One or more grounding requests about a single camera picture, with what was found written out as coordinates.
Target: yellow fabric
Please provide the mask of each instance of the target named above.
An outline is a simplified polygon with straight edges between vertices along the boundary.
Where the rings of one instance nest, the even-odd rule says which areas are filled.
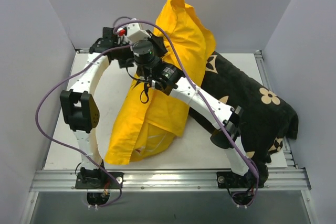
[[[156,20],[171,38],[181,62],[191,79],[201,85],[207,58],[216,41],[196,16],[193,6],[184,0],[167,0]],[[157,29],[154,34],[163,36]],[[164,38],[168,53],[163,61],[179,67],[171,46]],[[181,136],[189,107],[158,90],[149,89],[149,102],[139,97],[143,84],[132,82],[124,104],[114,123],[110,146],[105,156],[109,164],[127,165],[164,151],[176,136]]]

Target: black floral fabric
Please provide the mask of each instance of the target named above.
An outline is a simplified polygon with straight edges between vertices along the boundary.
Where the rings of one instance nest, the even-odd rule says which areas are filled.
[[[207,61],[201,88],[234,108],[240,106],[244,109],[239,122],[242,144],[247,156],[257,164],[260,180],[266,181],[266,163],[271,162],[270,154],[281,150],[285,136],[297,137],[298,116],[295,110],[217,52]],[[213,133],[214,127],[202,115],[193,109],[189,114]]]

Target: screw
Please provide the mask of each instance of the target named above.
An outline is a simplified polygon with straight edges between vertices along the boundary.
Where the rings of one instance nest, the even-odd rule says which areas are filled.
[[[116,180],[117,180],[117,182],[118,182],[119,184],[122,183],[122,177],[117,177]]]
[[[224,180],[225,180],[225,178],[224,178],[223,176],[219,176],[219,177],[218,177],[218,182],[219,182],[220,184],[223,184],[223,183],[224,183]]]

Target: yellow towel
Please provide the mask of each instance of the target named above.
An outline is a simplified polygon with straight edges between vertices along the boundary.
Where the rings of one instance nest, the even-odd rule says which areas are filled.
[[[191,79],[201,85],[207,58],[216,41],[196,16],[193,6],[184,0],[167,0],[156,20],[171,38],[181,62]],[[156,36],[163,36],[154,29]],[[169,43],[163,61],[179,67]],[[149,102],[140,101],[143,84],[132,82],[124,104],[114,123],[110,146],[105,156],[109,164],[127,165],[164,151],[176,136],[181,136],[189,106],[158,90],[149,89]]]

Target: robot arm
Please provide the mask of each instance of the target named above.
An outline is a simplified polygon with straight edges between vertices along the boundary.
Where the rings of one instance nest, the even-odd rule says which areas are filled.
[[[99,122],[99,110],[93,99],[93,94],[103,72],[108,68],[112,60],[118,60],[120,68],[133,66],[133,62],[135,62],[138,66],[138,76],[140,79],[145,80],[146,83],[149,83],[151,88],[159,89],[165,94],[188,104],[218,129],[211,137],[212,142],[225,150],[232,171],[244,176],[248,171],[247,165],[230,145],[203,99],[197,94],[197,90],[201,90],[234,140],[239,135],[238,122],[242,110],[240,108],[233,110],[233,108],[221,103],[200,87],[196,87],[196,90],[194,90],[180,69],[162,61],[161,57],[167,52],[163,39],[154,36],[149,30],[142,30],[140,24],[128,25],[120,31],[119,35],[114,35],[112,28],[104,28],[103,37],[97,40],[90,48],[87,64],[90,64],[99,53],[106,49],[119,46],[121,36],[123,36],[124,43],[133,42],[132,48],[116,50],[113,53],[102,56],[79,78],[70,90],[62,91],[60,95],[64,120],[73,130],[79,148],[86,152],[96,163],[103,166],[95,132]],[[236,144],[245,153],[241,143],[236,141]],[[100,171],[83,155],[80,175],[82,180],[101,179]]]

